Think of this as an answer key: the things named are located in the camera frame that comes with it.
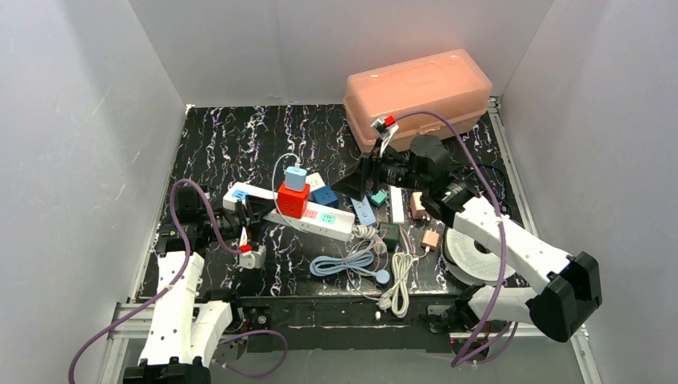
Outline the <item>light blue socket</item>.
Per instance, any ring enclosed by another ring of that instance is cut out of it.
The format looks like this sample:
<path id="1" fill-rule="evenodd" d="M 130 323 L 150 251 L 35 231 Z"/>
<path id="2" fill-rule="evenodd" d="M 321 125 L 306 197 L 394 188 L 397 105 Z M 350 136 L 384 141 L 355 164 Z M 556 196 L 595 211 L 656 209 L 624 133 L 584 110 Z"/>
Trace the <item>light blue socket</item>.
<path id="1" fill-rule="evenodd" d="M 368 197 L 364 196 L 362 200 L 350 199 L 357 220 L 363 226 L 375 226 L 377 218 L 369 203 Z"/>

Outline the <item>teal small adapter plug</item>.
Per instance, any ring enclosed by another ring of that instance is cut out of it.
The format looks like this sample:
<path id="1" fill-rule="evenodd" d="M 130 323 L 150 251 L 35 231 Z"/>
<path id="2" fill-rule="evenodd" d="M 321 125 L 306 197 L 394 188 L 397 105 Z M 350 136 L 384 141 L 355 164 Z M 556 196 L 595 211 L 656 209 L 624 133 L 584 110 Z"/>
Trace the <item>teal small adapter plug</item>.
<path id="1" fill-rule="evenodd" d="M 381 207 L 385 204 L 387 198 L 388 194 L 383 190 L 379 190 L 369 196 L 369 202 L 375 207 Z"/>

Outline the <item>long white power strip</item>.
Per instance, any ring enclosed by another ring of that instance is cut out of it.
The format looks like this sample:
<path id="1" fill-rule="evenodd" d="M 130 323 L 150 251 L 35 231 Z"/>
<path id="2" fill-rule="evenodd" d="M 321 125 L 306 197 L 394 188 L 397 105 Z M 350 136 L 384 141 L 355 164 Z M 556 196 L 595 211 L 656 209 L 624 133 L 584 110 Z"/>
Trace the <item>long white power strip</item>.
<path id="1" fill-rule="evenodd" d="M 353 236 L 355 215 L 350 212 L 292 198 L 291 194 L 285 194 L 280 199 L 277 192 L 244 182 L 236 182 L 229 188 L 222 198 L 222 205 L 227 210 L 235 210 L 236 203 L 240 200 L 247 200 L 254 207 L 254 203 L 261 199 L 264 203 L 273 203 L 273 209 L 264 215 L 264 220 L 282 225 L 291 224 L 301 231 L 345 242 Z"/>

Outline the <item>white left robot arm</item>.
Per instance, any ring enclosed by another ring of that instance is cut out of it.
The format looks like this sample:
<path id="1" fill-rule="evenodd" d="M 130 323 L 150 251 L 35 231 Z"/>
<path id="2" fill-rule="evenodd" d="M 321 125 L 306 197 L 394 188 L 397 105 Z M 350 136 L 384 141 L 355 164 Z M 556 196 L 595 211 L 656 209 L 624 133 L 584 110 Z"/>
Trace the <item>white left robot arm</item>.
<path id="1" fill-rule="evenodd" d="M 209 383 L 209 364 L 221 336 L 241 328 L 239 297 L 230 289 L 198 296 L 206 249 L 237 241 L 231 252 L 239 267 L 258 269 L 265 246 L 253 234 L 274 209 L 271 198 L 236 195 L 231 208 L 216 208 L 195 182 L 176 183 L 169 194 L 169 217 L 159 230 L 157 293 L 141 305 L 153 309 L 146 344 L 124 383 Z"/>

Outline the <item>pink translucent storage box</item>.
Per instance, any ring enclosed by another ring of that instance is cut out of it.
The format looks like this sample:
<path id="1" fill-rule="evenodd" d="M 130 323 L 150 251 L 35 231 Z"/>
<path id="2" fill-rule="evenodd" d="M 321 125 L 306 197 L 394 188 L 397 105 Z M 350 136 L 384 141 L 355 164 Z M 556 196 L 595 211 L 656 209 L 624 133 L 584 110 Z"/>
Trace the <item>pink translucent storage box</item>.
<path id="1" fill-rule="evenodd" d="M 367 153 L 378 138 L 371 124 L 380 116 L 428 110 L 464 134 L 486 112 L 492 90 L 482 69 L 459 49 L 353 74 L 343 104 L 357 145 Z"/>

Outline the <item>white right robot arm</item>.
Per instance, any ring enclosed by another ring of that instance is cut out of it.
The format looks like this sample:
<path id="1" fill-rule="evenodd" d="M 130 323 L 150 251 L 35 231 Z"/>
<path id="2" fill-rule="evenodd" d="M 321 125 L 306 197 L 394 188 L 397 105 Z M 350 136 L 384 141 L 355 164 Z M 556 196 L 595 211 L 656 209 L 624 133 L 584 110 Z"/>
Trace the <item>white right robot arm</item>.
<path id="1" fill-rule="evenodd" d="M 452 172 L 452 157 L 441 140 L 421 135 L 404 157 L 392 148 L 361 156 L 346 176 L 331 185 L 334 192 L 361 200 L 386 184 L 422 194 L 425 210 L 448 228 L 469 236 L 528 282 L 526 288 L 468 288 L 449 315 L 472 329 L 490 308 L 490 320 L 534 325 L 557 342 L 568 341 L 602 303 L 600 266 L 585 252 L 577 256 L 529 233 L 509 218 L 498 218 L 488 195 Z"/>

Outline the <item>blue power adapter plug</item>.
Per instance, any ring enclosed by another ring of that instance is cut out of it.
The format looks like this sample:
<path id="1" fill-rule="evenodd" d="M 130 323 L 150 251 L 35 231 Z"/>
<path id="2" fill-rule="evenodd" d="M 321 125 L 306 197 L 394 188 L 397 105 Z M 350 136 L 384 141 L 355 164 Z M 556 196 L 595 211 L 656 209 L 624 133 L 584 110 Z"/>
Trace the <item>blue power adapter plug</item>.
<path id="1" fill-rule="evenodd" d="M 337 209 L 338 197 L 330 186 L 321 186 L 311 192 L 311 197 L 316 204 Z"/>

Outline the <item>red power adapter plug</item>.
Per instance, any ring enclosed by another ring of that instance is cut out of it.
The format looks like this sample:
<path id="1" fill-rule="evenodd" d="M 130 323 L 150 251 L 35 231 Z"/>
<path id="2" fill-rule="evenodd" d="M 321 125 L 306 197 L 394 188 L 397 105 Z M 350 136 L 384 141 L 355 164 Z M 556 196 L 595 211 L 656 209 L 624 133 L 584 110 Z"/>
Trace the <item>red power adapter plug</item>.
<path id="1" fill-rule="evenodd" d="M 309 185 L 306 183 L 302 192 L 295 192 L 285 188 L 283 182 L 277 191 L 276 203 L 280 214 L 301 219 L 304 216 L 309 201 Z"/>

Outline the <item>small light blue charger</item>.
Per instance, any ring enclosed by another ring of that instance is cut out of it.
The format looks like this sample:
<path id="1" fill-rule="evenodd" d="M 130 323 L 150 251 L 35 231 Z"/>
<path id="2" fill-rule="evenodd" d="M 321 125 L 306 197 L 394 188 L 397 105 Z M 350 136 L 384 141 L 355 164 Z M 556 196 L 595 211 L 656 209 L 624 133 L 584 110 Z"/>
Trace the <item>small light blue charger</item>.
<path id="1" fill-rule="evenodd" d="M 288 166 L 285 170 L 285 188 L 295 192 L 302 192 L 306 186 L 308 171 L 296 166 Z"/>

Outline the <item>pink power adapter plug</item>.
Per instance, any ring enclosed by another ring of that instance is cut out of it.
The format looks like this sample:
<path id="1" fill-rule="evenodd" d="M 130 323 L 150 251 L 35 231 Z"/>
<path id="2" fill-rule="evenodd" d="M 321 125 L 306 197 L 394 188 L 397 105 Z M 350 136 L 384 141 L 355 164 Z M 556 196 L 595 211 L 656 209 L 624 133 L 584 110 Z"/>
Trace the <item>pink power adapter plug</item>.
<path id="1" fill-rule="evenodd" d="M 428 213 L 423 207 L 423 204 L 421 203 L 421 196 L 422 193 L 419 191 L 412 192 L 410 196 L 409 200 L 410 214 L 412 219 L 414 220 L 428 219 Z"/>

